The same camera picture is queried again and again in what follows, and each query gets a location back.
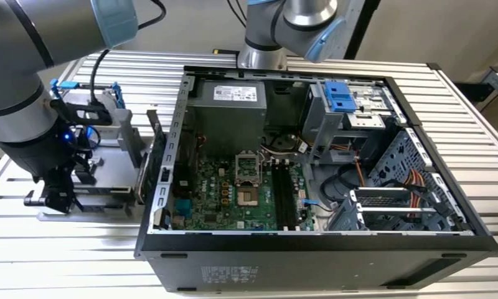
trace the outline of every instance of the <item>blue connector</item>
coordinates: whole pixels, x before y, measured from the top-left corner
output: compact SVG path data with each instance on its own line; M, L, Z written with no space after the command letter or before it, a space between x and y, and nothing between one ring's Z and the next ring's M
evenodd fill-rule
M117 82L113 83L112 89L113 89L114 94L116 94L116 106L120 109L125 109L122 87L118 85Z
M333 112L354 112L356 103L345 82L325 81L325 96Z
M302 198L301 200L304 204L318 204L318 201L314 201L313 199Z
M61 84L59 84L59 87L61 89L76 89L80 87L80 82L75 81L63 81Z

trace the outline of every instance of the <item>white wall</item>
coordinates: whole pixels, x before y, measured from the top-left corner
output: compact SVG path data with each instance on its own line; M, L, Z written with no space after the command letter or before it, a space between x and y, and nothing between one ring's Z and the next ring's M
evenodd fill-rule
M245 29L225 0L162 0L162 3L166 18L138 32L122 49L190 53L212 53L217 48L241 49ZM240 3L245 9L245 0ZM140 22L158 15L149 0L134 0L134 6Z
M382 0L357 59L437 62L468 79L498 47L498 0Z

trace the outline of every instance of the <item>power supply label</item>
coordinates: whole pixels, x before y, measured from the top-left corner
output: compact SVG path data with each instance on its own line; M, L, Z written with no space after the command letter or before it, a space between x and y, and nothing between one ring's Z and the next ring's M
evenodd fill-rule
M205 283L253 283L257 279L258 266L201 267Z
M225 86L214 87L214 100L217 101L257 101L257 88L248 86Z

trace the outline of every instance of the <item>orange wire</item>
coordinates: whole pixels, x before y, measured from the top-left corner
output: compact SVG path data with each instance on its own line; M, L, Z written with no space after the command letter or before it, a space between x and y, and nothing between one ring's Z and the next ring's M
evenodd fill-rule
M414 185L416 184L416 173L413 172L413 169L409 171L410 174L412 174L412 184ZM413 192L410 192L410 196L409 196L409 207L413 207L416 205L416 195L413 194Z
M362 175L362 170L360 168L360 162L358 162L358 151L356 151L354 163L356 163L356 171L358 172L358 177L360 177L360 186L365 187L364 175Z
M416 170L413 170L413 171L416 172L417 177L418 177L420 180L421 180L421 186L424 187L424 186L425 186L425 179L422 178L422 176L421 176L421 174L418 173L418 171L416 171ZM418 207L420 202L421 202L421 197L417 197L417 203L416 203L417 207Z

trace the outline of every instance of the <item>slotted metal surface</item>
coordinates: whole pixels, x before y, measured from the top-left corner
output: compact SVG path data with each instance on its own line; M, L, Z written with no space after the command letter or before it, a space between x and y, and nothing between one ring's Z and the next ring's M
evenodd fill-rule
M97 54L72 64L61 79L89 80ZM113 51L96 83L118 81L133 124L150 133L145 111L154 108L165 128L184 65L234 67L233 55L156 54ZM314 65L290 58L296 72L389 75L396 78L462 189L498 241L498 135L454 90L442 72L425 64L330 60ZM23 206L33 188L29 174L0 161L0 297L180 298L166 293L146 262L133 259L138 223L39 222ZM422 290L362 293L229 293L237 298L498 298L498 256Z

